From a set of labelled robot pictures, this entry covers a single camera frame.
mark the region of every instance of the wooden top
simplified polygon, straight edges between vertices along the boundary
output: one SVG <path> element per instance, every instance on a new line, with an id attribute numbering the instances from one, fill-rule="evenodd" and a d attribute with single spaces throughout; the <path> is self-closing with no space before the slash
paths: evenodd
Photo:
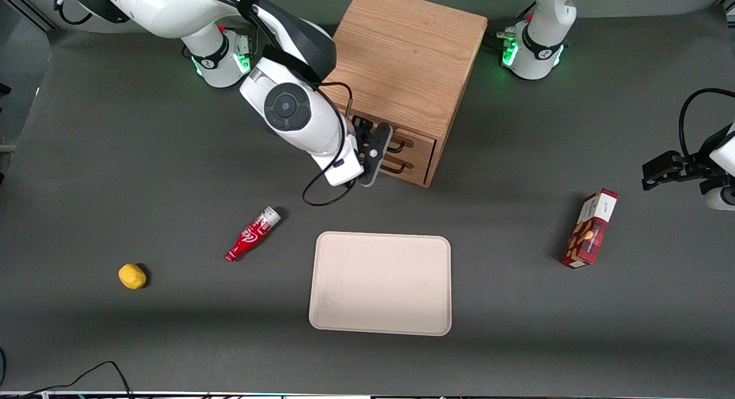
<path id="1" fill-rule="evenodd" d="M 354 91 L 353 113 L 443 140 L 488 20 L 421 0 L 352 0 L 334 35 L 325 82 Z M 323 87 L 344 107 L 341 87 Z"/>

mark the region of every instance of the red box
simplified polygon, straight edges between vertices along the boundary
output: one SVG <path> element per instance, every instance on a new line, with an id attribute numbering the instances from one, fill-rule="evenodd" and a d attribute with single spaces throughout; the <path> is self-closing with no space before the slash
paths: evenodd
<path id="1" fill-rule="evenodd" d="M 617 194 L 608 189 L 599 190 L 585 200 L 577 226 L 569 237 L 562 265 L 577 269 L 595 263 L 615 203 Z"/>

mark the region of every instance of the red bottle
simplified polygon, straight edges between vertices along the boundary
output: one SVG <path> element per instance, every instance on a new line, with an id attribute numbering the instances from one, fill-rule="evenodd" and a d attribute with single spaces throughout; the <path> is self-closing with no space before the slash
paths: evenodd
<path id="1" fill-rule="evenodd" d="M 255 248 L 268 234 L 268 231 L 281 220 L 281 216 L 273 210 L 273 208 L 266 208 L 263 210 L 258 218 L 255 218 L 252 223 L 242 231 L 234 243 L 229 252 L 225 255 L 225 260 L 234 262 L 237 258 L 243 255 L 246 251 Z"/>

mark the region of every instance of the drawer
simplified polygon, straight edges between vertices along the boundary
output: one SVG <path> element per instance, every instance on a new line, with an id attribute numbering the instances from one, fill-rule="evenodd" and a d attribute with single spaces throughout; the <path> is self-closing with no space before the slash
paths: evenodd
<path id="1" fill-rule="evenodd" d="M 381 169 L 381 172 L 412 184 L 424 185 L 428 164 L 430 164 L 431 155 L 434 153 L 435 142 L 432 138 L 413 134 L 404 129 L 394 130 L 390 147 L 399 148 L 403 144 L 403 148 L 400 152 L 387 153 L 383 160 L 383 166 L 394 169 L 394 171 L 399 171 L 401 167 L 405 167 L 400 174 L 385 169 Z"/>

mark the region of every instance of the green led light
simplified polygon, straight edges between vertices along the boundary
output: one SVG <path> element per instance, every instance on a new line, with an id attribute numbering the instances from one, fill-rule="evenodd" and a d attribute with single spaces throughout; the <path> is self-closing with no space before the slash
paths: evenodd
<path id="1" fill-rule="evenodd" d="M 503 63 L 507 67 L 511 67 L 513 64 L 513 61 L 515 60 L 515 55 L 517 53 L 518 53 L 518 43 L 513 42 L 513 44 L 508 46 L 503 52 Z"/>
<path id="2" fill-rule="evenodd" d="M 194 56 L 191 57 L 191 61 L 194 63 L 194 67 L 196 68 L 196 74 L 202 76 L 202 70 L 199 70 L 199 64 L 194 60 Z"/>
<path id="3" fill-rule="evenodd" d="M 564 44 L 562 44 L 561 48 L 559 48 L 559 54 L 556 55 L 556 60 L 554 61 L 554 66 L 559 64 L 559 60 L 562 59 L 562 52 L 564 51 Z"/>
<path id="4" fill-rule="evenodd" d="M 239 67 L 239 71 L 241 71 L 243 74 L 250 72 L 250 57 L 249 56 L 232 53 L 232 58 L 234 59 L 235 63 L 237 63 L 237 67 Z"/>

